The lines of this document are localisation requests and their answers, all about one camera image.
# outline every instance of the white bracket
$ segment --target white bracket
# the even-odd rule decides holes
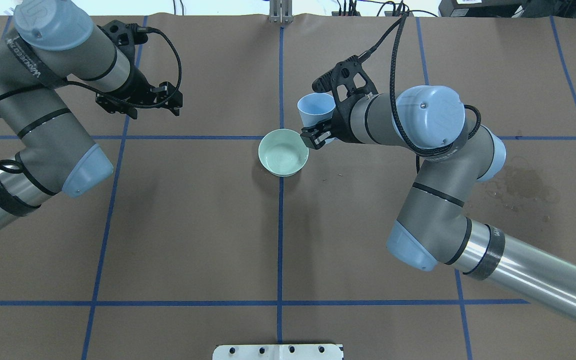
[[[343,360],[340,344],[222,345],[212,360]]]
[[[271,23],[290,24],[293,22],[293,0],[270,0]]]

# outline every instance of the light blue cup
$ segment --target light blue cup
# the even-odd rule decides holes
[[[259,161],[279,177],[295,175],[308,160],[309,150],[298,132],[277,129],[268,132],[259,143]]]
[[[307,128],[332,118],[335,111],[335,99],[329,93],[309,93],[297,101],[297,109],[301,116],[301,123]],[[326,144],[333,140],[334,138],[327,139]]]

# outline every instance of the blue joint cap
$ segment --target blue joint cap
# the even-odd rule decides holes
[[[506,162],[506,146],[504,145],[503,141],[501,141],[499,137],[496,137],[489,128],[485,127],[484,125],[481,127],[490,134],[494,152],[492,155],[492,162],[490,163],[490,167],[487,169],[486,173],[477,179],[477,181],[480,183],[491,180],[496,173],[499,173]]]
[[[77,198],[81,194],[92,189],[97,184],[108,178],[113,173],[113,164],[106,157],[99,144],[94,144],[81,157],[72,169],[61,191],[71,198]]]
[[[23,0],[14,8],[13,18],[26,43],[50,51],[82,45],[95,27],[86,11],[71,0]]]
[[[421,271],[432,271],[438,264],[428,250],[399,221],[395,221],[386,247],[395,258]]]
[[[441,148],[459,137],[466,122],[466,109],[454,89],[419,85],[397,98],[397,113],[406,135],[421,149]],[[399,137],[397,126],[392,121]]]

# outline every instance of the robotic arm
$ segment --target robotic arm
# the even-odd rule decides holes
[[[95,91],[109,113],[137,118],[137,110],[182,107],[181,61],[158,29],[117,20],[97,27],[70,0],[25,0],[14,29],[0,41],[0,117],[25,148],[0,161],[0,228],[64,192],[71,198],[108,178],[113,166],[54,89]],[[178,84],[149,84],[135,66],[135,45],[158,33],[173,49]],[[86,84],[67,80],[68,75]]]
[[[492,178],[506,158],[503,142],[480,126],[479,112],[445,86],[415,86],[393,95],[396,48],[406,16],[395,23],[399,28],[391,93],[378,93],[362,69],[375,47],[341,61],[312,84],[317,93],[332,92],[333,115],[302,128],[302,140],[313,150],[337,138],[402,146],[423,157],[388,238],[388,250],[422,271],[431,271],[438,262],[451,265],[576,321],[575,265],[462,215],[475,182]],[[356,75],[365,86],[357,87]],[[341,85],[347,90],[343,100],[337,90]],[[477,121],[466,120],[465,109],[473,109]]]

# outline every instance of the mint green bowl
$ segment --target mint green bowl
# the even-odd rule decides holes
[[[259,161],[275,176],[291,176],[308,160],[308,148],[299,134],[290,129],[268,132],[259,144]]]

